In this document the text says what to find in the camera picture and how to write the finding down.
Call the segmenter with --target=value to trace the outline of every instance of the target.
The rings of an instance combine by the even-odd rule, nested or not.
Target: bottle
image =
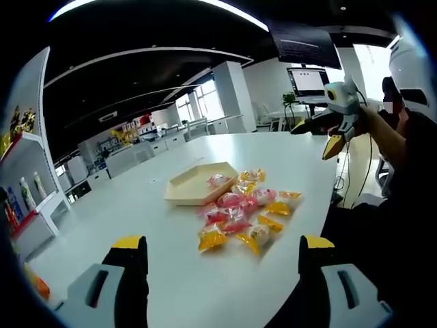
[[[8,187],[8,198],[9,198],[9,203],[11,204],[12,210],[14,211],[16,218],[18,219],[18,222],[21,222],[21,220],[23,220],[23,218],[24,218],[24,215],[23,215],[23,212],[21,212],[20,205],[18,205],[14,191],[12,190],[11,187]]]
[[[47,193],[44,189],[44,186],[42,185],[41,178],[37,172],[33,173],[33,180],[35,181],[36,190],[38,190],[41,195],[41,199],[43,200],[47,197]]]
[[[27,210],[30,212],[31,210],[34,210],[36,208],[36,203],[30,192],[29,185],[27,184],[24,177],[21,177],[20,179],[20,186],[21,186],[21,195],[25,201]]]

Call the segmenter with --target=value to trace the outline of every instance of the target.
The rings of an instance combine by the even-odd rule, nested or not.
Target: computer monitor
[[[296,97],[323,97],[324,86],[329,83],[323,68],[287,68]]]

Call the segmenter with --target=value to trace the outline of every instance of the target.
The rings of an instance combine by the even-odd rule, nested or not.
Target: shelf
[[[23,230],[29,225],[29,223],[31,223],[32,220],[35,219],[36,215],[41,212],[41,209],[46,206],[55,196],[56,191],[45,197],[34,210],[31,210],[30,213],[26,215],[26,217],[20,222],[20,225],[12,233],[12,238],[17,239],[20,236],[21,232],[23,232]]]
[[[18,137],[9,145],[5,153],[0,159],[0,166],[4,172],[8,172],[9,168],[13,166],[16,161],[24,158],[24,154],[30,147],[39,144],[41,149],[42,138],[39,135],[33,133],[22,132]]]

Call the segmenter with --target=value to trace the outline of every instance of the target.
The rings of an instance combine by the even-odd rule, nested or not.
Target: monitor screen
[[[287,68],[296,97],[324,96],[324,86],[329,83],[322,68]]]
[[[327,31],[300,23],[270,21],[268,28],[280,62],[341,69],[333,41]]]

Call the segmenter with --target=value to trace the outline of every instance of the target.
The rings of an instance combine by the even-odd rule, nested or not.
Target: yellow candy wrapper
[[[266,206],[266,211],[269,213],[290,216],[299,205],[301,197],[301,193],[280,191],[276,201]]]
[[[250,195],[255,190],[257,183],[255,181],[238,180],[237,183],[231,187],[233,193],[239,195]]]
[[[249,171],[242,172],[240,179],[253,182],[263,182],[266,179],[266,173],[263,169],[251,169]]]
[[[270,240],[272,234],[279,233],[282,229],[282,224],[263,215],[259,215],[258,225],[255,225],[250,229],[249,235],[239,234],[237,235],[237,238],[246,243],[256,255],[261,255],[259,248]]]
[[[199,251],[205,251],[226,243],[226,236],[219,224],[207,225],[198,233],[200,238]]]

